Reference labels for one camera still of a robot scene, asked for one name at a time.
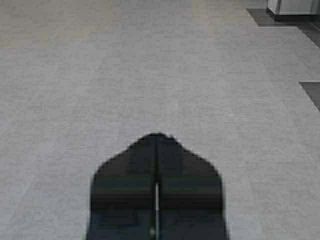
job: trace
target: dark tile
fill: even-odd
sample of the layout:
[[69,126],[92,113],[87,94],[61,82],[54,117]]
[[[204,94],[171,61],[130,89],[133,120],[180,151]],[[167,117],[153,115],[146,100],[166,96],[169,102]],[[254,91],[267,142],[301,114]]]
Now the dark tile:
[[320,82],[300,82],[300,85],[320,111]]

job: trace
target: black object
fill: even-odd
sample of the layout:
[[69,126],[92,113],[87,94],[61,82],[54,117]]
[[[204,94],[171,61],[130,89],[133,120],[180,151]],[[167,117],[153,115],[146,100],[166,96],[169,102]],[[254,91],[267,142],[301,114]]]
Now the black object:
[[173,137],[151,133],[94,175],[86,239],[227,240],[223,203],[211,164]]

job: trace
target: white cabinet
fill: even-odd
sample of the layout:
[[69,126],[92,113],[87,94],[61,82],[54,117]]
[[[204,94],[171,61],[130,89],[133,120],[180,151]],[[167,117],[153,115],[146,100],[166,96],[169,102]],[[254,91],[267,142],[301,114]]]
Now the white cabinet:
[[319,0],[268,0],[268,8],[276,15],[310,15],[313,14],[313,8],[318,1]]
[[282,0],[280,15],[309,15],[313,0]]

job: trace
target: dark floor mat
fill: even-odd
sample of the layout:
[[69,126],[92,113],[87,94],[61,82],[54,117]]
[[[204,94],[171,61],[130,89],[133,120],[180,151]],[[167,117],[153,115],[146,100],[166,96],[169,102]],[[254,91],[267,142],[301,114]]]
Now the dark floor mat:
[[320,48],[320,30],[312,22],[307,20],[275,21],[264,8],[247,8],[247,11],[259,27],[297,27]]
[[300,85],[320,111],[320,82],[300,82]]

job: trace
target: gray carpet floor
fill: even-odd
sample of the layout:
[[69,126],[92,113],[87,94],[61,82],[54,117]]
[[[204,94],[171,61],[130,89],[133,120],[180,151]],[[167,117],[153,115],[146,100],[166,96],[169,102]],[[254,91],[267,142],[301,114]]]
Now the gray carpet floor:
[[79,240],[90,183],[150,132],[220,171],[232,240],[320,238],[320,49],[265,0],[1,0],[0,239]]

